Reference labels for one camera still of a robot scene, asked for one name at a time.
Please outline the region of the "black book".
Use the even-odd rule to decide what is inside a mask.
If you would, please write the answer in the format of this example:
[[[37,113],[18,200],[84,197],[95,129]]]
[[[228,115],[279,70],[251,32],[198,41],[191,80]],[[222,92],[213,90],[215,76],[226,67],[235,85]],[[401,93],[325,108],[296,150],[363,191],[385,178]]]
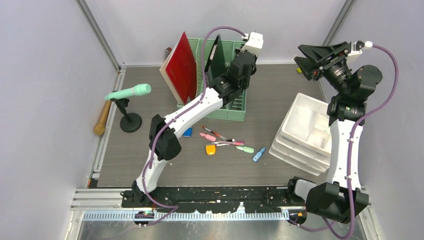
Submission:
[[[204,67],[204,73],[208,86],[212,86],[213,79],[225,74],[227,71],[227,65],[225,60],[224,49],[222,45],[221,35],[218,34],[215,38],[211,49],[209,50],[206,64]]]

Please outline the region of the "white drawer organizer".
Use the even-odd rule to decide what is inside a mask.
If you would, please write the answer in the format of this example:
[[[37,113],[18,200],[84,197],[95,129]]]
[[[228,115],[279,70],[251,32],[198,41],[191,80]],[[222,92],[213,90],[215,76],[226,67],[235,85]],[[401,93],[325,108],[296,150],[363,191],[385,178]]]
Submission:
[[[327,107],[326,102],[299,92],[268,152],[313,176],[327,172],[332,148]]]

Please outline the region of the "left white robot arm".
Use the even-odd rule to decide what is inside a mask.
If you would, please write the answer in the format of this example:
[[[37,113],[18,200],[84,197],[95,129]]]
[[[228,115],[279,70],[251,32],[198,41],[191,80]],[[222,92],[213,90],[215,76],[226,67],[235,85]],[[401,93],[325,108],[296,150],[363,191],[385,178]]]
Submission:
[[[148,207],[153,202],[152,191],[156,189],[165,165],[182,150],[179,142],[182,134],[209,113],[239,97],[249,87],[250,78],[256,72],[259,53],[257,49],[242,47],[221,74],[218,74],[217,67],[211,66],[217,53],[211,54],[202,67],[203,80],[207,84],[202,94],[165,117],[157,114],[152,118],[148,158],[140,176],[131,186],[134,200],[141,207]]]

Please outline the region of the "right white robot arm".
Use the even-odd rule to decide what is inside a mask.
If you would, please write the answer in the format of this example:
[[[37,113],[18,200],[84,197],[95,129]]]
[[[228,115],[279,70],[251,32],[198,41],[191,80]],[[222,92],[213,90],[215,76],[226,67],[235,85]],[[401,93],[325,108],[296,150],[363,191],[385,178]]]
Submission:
[[[348,62],[371,48],[370,41],[328,46],[299,45],[295,62],[309,81],[325,79],[337,91],[327,107],[332,138],[330,166],[324,183],[293,177],[285,198],[291,205],[304,202],[308,213],[342,224],[350,223],[369,203],[358,176],[359,141],[367,114],[367,100],[382,81],[374,65],[352,71]]]

